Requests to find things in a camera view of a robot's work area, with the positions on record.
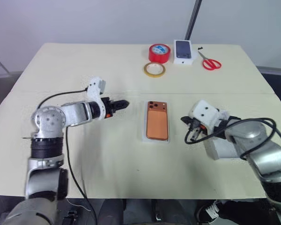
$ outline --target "tape roll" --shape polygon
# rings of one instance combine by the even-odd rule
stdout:
[[[150,62],[144,66],[144,72],[149,77],[161,77],[165,73],[165,67],[158,62]]]
[[[149,48],[149,60],[151,62],[165,63],[169,60],[170,48],[164,44],[154,44]]]

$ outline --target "black wire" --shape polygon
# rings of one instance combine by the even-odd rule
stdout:
[[[246,158],[244,158],[244,156],[246,156],[246,155],[249,154],[249,153],[252,153],[253,151],[255,151],[255,150],[259,149],[259,148],[261,148],[263,145],[265,145],[268,141],[270,141],[270,140],[272,139],[272,137],[273,137],[273,135],[274,135],[275,133],[277,133],[277,134],[279,135],[279,137],[281,138],[281,132],[276,128],[276,122],[275,122],[273,119],[271,119],[271,118],[256,118],[256,119],[245,119],[245,120],[240,120],[240,121],[237,121],[237,122],[235,122],[235,123],[232,123],[232,124],[230,124],[230,125],[228,125],[228,126],[222,128],[222,129],[220,129],[220,130],[217,130],[216,132],[212,133],[211,135],[207,135],[207,136],[205,136],[205,137],[203,137],[203,138],[201,138],[201,139],[199,139],[199,140],[191,141],[191,142],[189,142],[189,141],[187,140],[187,139],[188,139],[188,136],[189,136],[189,134],[190,134],[190,132],[191,132],[191,130],[189,129],[188,132],[186,133],[186,136],[185,136],[185,138],[184,138],[184,141],[185,141],[186,144],[196,144],[196,143],[205,141],[205,140],[207,140],[207,139],[209,139],[209,138],[212,138],[212,137],[214,137],[214,136],[216,136],[216,135],[222,133],[223,131],[225,131],[225,130],[228,129],[228,128],[231,128],[231,127],[234,127],[234,126],[239,125],[239,124],[241,124],[241,123],[249,122],[249,121],[257,121],[257,122],[264,123],[264,124],[266,124],[266,125],[268,125],[269,127],[272,128],[272,132],[271,132],[271,134],[270,134],[262,143],[260,143],[259,145],[255,146],[254,148],[252,148],[252,149],[250,149],[250,150],[247,150],[246,152],[244,152],[243,154],[241,154],[240,158],[241,158],[242,160],[246,160]]]
[[[58,94],[55,94],[55,95],[51,95],[51,96],[45,98],[45,99],[37,106],[37,109],[39,109],[45,101],[49,100],[49,99],[52,98],[52,97],[55,97],[55,96],[58,96],[58,95],[65,95],[65,94],[81,93],[81,92],[84,92],[84,91],[87,91],[87,90],[88,90],[88,88],[85,88],[85,89],[83,89],[83,90],[74,90],[74,91],[62,92],[62,93],[58,93]]]
[[[72,175],[72,178],[74,180],[74,183],[76,184],[78,190],[80,191],[81,195],[83,196],[83,198],[85,199],[85,201],[87,202],[87,204],[89,205],[89,208],[91,210],[91,215],[92,215],[92,218],[94,219],[94,222],[95,222],[95,225],[97,225],[97,216],[96,216],[96,212],[92,206],[92,204],[89,202],[89,199],[86,197],[86,195],[84,194],[84,192],[82,191],[81,187],[79,186],[76,178],[75,178],[75,175],[73,173],[73,170],[72,170],[72,166],[71,166],[71,162],[70,162],[70,153],[69,153],[69,144],[68,144],[68,138],[67,138],[67,130],[68,130],[68,127],[66,127],[66,146],[67,146],[67,163],[69,165],[69,169],[70,169],[70,173]]]

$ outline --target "shoe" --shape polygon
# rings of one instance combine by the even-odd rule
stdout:
[[[197,211],[196,211],[196,219],[197,222],[200,223],[212,223],[214,222],[218,217],[219,214],[218,212],[220,211],[219,205],[221,203],[214,201],[212,204],[206,204],[201,206]]]

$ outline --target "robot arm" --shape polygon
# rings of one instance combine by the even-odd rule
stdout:
[[[261,119],[240,122],[240,118],[229,116],[226,111],[201,100],[181,120],[189,126],[185,137],[187,144],[206,140],[210,135],[233,143],[237,155],[249,162],[269,201],[281,211],[281,147],[268,138],[265,126],[257,121]],[[200,133],[207,136],[197,140]]]
[[[63,128],[112,117],[125,109],[126,100],[111,101],[100,98],[105,81],[94,77],[87,88],[88,101],[38,108],[31,116],[36,131],[31,134],[31,157],[25,187],[25,201],[8,215],[4,225],[52,225],[57,201],[67,196],[67,170],[62,154]]]

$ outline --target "beige table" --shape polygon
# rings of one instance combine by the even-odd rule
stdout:
[[[30,115],[46,96],[84,88],[91,75],[107,81],[104,96],[127,99],[113,118],[69,129],[74,172],[90,198],[241,199],[264,197],[251,168],[242,160],[207,156],[204,144],[186,145],[180,121],[205,99],[241,118],[270,117],[281,131],[281,102],[236,45],[203,45],[223,67],[206,71],[166,63],[166,74],[147,77],[148,45],[45,44],[0,106],[0,195],[23,195],[32,131]],[[85,99],[56,97],[48,104]],[[141,140],[146,100],[167,101],[170,143]],[[281,144],[278,137],[274,141]],[[70,178],[69,197],[81,197]]]

